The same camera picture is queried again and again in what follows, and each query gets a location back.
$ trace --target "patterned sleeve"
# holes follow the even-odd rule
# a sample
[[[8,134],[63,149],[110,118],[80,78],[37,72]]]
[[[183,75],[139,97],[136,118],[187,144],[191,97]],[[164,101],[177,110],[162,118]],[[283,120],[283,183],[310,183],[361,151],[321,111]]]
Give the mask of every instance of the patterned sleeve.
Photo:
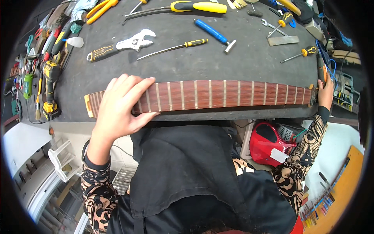
[[[95,165],[85,156],[82,173],[84,212],[96,234],[106,233],[110,213],[117,206],[118,193],[109,181],[110,160]]]
[[[322,138],[327,129],[328,117],[329,110],[325,107],[319,107],[314,121],[300,144],[284,163],[278,165],[272,171],[274,182],[291,204],[296,215],[298,215],[304,196],[301,182],[305,180],[306,173],[317,157]]]

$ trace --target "adjustable wrench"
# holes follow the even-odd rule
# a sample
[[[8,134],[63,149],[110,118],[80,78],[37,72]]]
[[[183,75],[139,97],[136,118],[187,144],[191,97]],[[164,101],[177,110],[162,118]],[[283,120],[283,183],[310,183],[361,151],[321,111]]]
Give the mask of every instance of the adjustable wrench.
[[[273,25],[269,24],[265,19],[262,19],[261,21],[263,22],[262,25],[268,26],[268,27],[270,27],[272,29],[275,29],[275,27]],[[283,36],[288,37],[288,35],[285,34],[284,32],[282,32],[281,30],[277,29],[277,31],[280,32]]]
[[[140,33],[135,34],[133,37],[129,39],[108,46],[103,46],[100,49],[93,50],[91,53],[87,55],[86,59],[87,61],[95,62],[112,56],[124,49],[133,49],[136,52],[139,52],[141,47],[149,46],[153,43],[153,41],[144,40],[144,37],[146,35],[152,37],[156,36],[156,34],[151,30],[143,29],[140,31]]]

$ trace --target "fretboard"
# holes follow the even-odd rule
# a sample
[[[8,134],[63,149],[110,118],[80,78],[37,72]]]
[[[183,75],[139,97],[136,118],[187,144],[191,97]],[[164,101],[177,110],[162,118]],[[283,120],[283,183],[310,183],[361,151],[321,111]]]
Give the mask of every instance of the fretboard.
[[[104,91],[85,96],[90,117],[97,117]],[[300,105],[310,103],[311,90],[277,83],[243,80],[188,80],[155,83],[147,89],[133,114],[237,106]]]

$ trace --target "workbench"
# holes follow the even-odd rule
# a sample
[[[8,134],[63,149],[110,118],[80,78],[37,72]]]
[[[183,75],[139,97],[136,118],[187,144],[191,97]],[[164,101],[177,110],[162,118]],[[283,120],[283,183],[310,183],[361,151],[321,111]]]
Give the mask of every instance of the workbench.
[[[152,0],[138,10],[166,6],[172,0]],[[297,23],[296,28],[287,25],[281,28],[289,36],[298,36],[300,43],[269,46],[266,36],[272,29],[265,27],[261,19],[274,26],[279,17],[269,6],[254,3],[262,18],[247,14],[251,5],[241,10],[228,7],[226,14],[207,13],[204,16],[180,13],[159,13],[129,19],[123,26],[124,15],[129,13],[137,1],[120,1],[110,8],[93,24],[84,24],[79,36],[84,39],[82,48],[73,48],[59,81],[56,84],[55,99],[62,110],[61,116],[53,121],[90,122],[85,106],[86,94],[105,90],[114,77],[123,73],[142,78],[154,76],[156,82],[182,80],[250,80],[281,83],[298,87],[317,84],[316,56],[298,57],[281,64],[280,61],[301,52],[302,48],[315,45],[315,39]],[[226,0],[219,3],[227,5]],[[226,48],[215,38],[194,25],[194,19],[201,19],[229,41],[237,40],[235,47],[226,55]],[[145,39],[154,43],[142,48],[139,53],[124,50],[97,62],[88,62],[87,54],[102,46],[128,39],[142,29],[150,29],[156,37]],[[275,32],[273,37],[281,36]],[[138,57],[183,44],[191,40],[208,38],[204,45],[181,48],[144,60]],[[30,116],[34,109],[29,109]],[[230,109],[190,110],[163,112],[158,121],[217,120],[217,119],[259,119],[259,118],[307,118],[317,112],[317,105],[306,106],[253,106]]]

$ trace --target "person's left hand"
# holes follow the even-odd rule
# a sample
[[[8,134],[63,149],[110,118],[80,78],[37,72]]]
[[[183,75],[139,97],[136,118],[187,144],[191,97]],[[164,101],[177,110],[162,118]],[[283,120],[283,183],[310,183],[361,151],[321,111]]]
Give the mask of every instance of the person's left hand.
[[[154,81],[154,77],[141,79],[127,74],[112,79],[102,98],[92,135],[98,134],[102,140],[114,142],[139,131],[158,115],[159,112],[143,113],[137,117],[131,114],[133,106]]]

